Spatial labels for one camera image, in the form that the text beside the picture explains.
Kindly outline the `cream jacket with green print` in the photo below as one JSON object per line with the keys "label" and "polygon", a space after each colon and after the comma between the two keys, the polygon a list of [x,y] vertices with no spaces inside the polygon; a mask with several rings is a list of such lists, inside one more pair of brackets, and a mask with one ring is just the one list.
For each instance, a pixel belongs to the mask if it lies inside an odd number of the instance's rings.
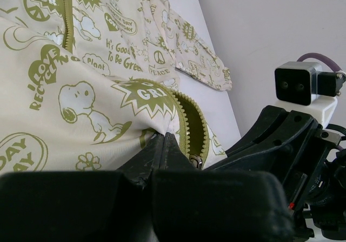
{"label": "cream jacket with green print", "polygon": [[169,0],[1,0],[1,173],[117,169],[157,133],[198,168],[221,161],[178,71],[232,86]]}

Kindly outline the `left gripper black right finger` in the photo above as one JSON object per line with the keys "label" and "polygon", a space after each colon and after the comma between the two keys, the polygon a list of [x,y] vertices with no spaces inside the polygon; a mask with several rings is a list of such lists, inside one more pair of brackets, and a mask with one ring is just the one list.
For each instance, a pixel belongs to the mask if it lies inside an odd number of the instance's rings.
{"label": "left gripper black right finger", "polygon": [[284,189],[274,172],[199,170],[172,134],[163,135],[151,174],[159,241],[292,241]]}

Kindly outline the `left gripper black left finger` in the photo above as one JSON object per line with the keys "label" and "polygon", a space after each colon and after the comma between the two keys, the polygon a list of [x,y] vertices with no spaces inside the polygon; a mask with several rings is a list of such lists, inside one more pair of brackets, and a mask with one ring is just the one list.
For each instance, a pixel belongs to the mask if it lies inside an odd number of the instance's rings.
{"label": "left gripper black left finger", "polygon": [[11,173],[1,177],[1,241],[156,241],[145,193],[164,136],[118,171]]}

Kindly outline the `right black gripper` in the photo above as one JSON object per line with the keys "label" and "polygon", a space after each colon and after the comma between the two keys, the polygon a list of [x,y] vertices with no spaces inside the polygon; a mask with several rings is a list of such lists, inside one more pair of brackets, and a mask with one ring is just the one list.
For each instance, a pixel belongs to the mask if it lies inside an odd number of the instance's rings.
{"label": "right black gripper", "polygon": [[208,170],[279,173],[294,222],[294,241],[308,241],[312,220],[327,239],[345,240],[345,139],[310,114],[266,106],[250,130]]}

